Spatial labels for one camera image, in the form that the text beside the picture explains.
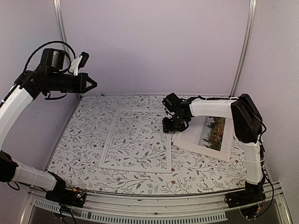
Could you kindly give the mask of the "white mat board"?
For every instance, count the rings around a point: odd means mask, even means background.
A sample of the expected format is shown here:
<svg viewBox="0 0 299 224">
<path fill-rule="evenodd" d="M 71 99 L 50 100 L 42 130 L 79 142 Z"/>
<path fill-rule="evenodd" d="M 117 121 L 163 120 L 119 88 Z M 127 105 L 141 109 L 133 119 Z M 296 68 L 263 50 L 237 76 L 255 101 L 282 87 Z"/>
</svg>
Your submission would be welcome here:
<svg viewBox="0 0 299 224">
<path fill-rule="evenodd" d="M 231 119 L 225 118 L 221 150 L 216 151 L 199 146 L 200 134 L 204 125 L 204 121 L 207 117 L 208 116 L 194 117 L 186 130 L 175 133 L 172 139 L 173 145 L 191 152 L 228 162 L 231 155 L 231 146 L 233 140 L 233 121 Z"/>
</svg>

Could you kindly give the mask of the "white picture frame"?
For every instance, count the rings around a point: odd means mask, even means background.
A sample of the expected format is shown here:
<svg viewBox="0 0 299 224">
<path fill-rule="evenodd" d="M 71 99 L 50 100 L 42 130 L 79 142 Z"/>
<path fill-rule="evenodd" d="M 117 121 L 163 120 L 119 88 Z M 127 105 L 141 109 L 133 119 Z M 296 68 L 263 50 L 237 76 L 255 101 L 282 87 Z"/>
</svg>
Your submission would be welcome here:
<svg viewBox="0 0 299 224">
<path fill-rule="evenodd" d="M 117 109 L 99 167 L 104 169 L 171 172 L 171 136 L 163 132 L 162 109 Z"/>
</svg>

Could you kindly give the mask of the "landscape photo print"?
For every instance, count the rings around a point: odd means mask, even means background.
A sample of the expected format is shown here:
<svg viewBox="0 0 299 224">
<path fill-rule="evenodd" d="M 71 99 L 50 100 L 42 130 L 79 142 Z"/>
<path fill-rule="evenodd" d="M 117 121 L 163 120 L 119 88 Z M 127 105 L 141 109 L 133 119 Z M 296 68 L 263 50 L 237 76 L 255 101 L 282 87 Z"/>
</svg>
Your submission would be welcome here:
<svg viewBox="0 0 299 224">
<path fill-rule="evenodd" d="M 225 118 L 207 117 L 200 134 L 199 146 L 220 151 L 224 127 Z"/>
</svg>

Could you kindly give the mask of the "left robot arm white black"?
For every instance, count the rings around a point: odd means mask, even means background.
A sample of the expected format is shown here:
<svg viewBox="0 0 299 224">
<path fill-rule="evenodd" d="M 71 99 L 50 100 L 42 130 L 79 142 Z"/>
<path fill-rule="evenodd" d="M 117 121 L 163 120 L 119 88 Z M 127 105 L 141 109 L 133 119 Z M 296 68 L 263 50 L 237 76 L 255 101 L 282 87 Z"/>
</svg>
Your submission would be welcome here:
<svg viewBox="0 0 299 224">
<path fill-rule="evenodd" d="M 26 107 L 39 94 L 52 100 L 51 92 L 58 91 L 83 94 L 97 87 L 87 73 L 79 72 L 89 58 L 89 54 L 82 52 L 75 57 L 69 68 L 64 69 L 64 59 L 69 57 L 66 51 L 59 49 L 44 49 L 39 65 L 34 71 L 25 70 L 14 82 L 9 93 L 0 103 L 0 142 L 4 143 L 14 123 Z M 14 160 L 8 153 L 0 152 L 0 180 L 1 182 L 19 182 L 29 186 L 51 191 L 60 203 L 69 199 L 69 191 L 61 186 L 58 176 L 41 171 Z"/>
</svg>

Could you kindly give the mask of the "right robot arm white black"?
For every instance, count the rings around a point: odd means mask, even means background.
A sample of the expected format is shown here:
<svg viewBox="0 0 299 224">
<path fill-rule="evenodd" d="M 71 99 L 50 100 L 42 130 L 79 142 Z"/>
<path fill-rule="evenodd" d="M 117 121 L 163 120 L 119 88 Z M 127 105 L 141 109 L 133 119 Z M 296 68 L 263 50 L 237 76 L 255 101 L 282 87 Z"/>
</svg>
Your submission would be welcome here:
<svg viewBox="0 0 299 224">
<path fill-rule="evenodd" d="M 237 139 L 245 152 L 247 176 L 245 190 L 227 194 L 229 201 L 238 198 L 245 203 L 264 200 L 263 185 L 266 181 L 263 170 L 264 147 L 262 135 L 267 128 L 250 95 L 243 93 L 236 98 L 204 98 L 202 96 L 179 98 L 175 93 L 162 101 L 170 117 L 162 120 L 164 133 L 183 132 L 193 117 L 208 116 L 226 118 L 233 122 Z"/>
</svg>

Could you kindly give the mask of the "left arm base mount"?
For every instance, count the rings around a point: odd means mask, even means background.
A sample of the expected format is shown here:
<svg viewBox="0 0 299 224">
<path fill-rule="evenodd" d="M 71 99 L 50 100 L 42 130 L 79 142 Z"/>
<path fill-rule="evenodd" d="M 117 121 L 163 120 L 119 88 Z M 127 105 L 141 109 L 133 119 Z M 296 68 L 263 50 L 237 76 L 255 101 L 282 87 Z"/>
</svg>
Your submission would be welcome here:
<svg viewBox="0 0 299 224">
<path fill-rule="evenodd" d="M 47 191 L 45 198 L 64 205 L 83 208 L 86 200 L 86 191 L 79 187 L 66 189 L 63 185 L 55 186 L 52 191 Z"/>
</svg>

